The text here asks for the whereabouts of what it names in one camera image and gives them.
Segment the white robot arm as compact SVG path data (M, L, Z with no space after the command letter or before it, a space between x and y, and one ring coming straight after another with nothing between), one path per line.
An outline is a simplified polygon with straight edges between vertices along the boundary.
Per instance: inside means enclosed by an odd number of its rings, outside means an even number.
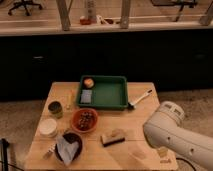
M153 148L172 151L213 171L213 138L181 128L183 109L171 102L162 102L143 124L144 136Z

